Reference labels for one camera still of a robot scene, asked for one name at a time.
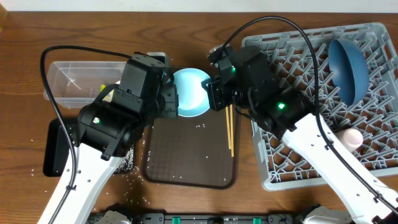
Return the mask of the light blue rice bowl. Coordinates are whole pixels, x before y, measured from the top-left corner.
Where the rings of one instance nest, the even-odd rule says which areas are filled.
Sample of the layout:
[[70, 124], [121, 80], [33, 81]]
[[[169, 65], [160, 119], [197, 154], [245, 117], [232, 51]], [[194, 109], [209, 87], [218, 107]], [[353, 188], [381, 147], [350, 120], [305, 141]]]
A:
[[197, 68], [183, 68], [174, 73], [179, 116], [192, 118], [210, 109], [208, 94], [201, 85], [209, 78], [206, 72]]

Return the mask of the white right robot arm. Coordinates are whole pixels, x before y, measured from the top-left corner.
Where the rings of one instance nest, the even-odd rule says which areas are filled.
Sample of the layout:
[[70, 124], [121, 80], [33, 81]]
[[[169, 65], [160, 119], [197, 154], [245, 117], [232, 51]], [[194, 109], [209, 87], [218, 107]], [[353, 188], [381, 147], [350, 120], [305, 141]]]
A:
[[298, 89], [280, 85], [255, 47], [218, 47], [209, 61], [219, 75], [203, 81], [210, 108], [230, 105], [303, 157], [339, 196], [355, 223], [397, 223], [397, 192], [372, 175]]

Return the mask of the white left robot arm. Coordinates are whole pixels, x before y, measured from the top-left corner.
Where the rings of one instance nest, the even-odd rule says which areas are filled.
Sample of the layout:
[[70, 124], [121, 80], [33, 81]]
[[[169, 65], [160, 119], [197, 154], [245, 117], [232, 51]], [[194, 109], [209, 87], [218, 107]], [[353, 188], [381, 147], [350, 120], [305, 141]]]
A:
[[163, 52], [129, 58], [121, 81], [82, 107], [69, 131], [61, 178], [40, 223], [84, 223], [103, 187], [144, 128], [158, 117], [178, 115], [177, 89]]

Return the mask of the dark blue plate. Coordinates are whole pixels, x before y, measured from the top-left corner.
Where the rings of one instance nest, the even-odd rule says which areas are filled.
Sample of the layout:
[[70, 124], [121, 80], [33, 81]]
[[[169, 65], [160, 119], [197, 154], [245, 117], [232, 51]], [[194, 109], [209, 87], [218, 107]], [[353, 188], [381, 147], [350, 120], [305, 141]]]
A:
[[369, 72], [360, 48], [347, 39], [332, 40], [328, 47], [328, 64], [338, 96], [346, 106], [359, 103], [368, 92]]

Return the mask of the yellow foil snack wrapper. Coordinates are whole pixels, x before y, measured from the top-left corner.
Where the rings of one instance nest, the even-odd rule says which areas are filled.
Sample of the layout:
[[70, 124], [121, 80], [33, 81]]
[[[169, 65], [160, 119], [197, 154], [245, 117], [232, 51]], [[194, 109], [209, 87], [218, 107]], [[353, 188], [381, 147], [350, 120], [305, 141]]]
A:
[[[109, 92], [107, 92], [107, 94], [105, 94], [104, 89], [106, 89], [106, 88], [109, 87], [109, 86], [110, 86], [112, 89], [111, 89]], [[104, 85], [104, 84], [102, 84], [102, 85], [101, 85], [101, 88], [100, 88], [100, 93], [99, 93], [98, 97], [99, 97], [102, 101], [105, 101], [105, 102], [110, 103], [110, 102], [112, 101], [112, 98], [113, 98], [113, 93], [114, 93], [114, 84], [111, 84], [111, 85]]]

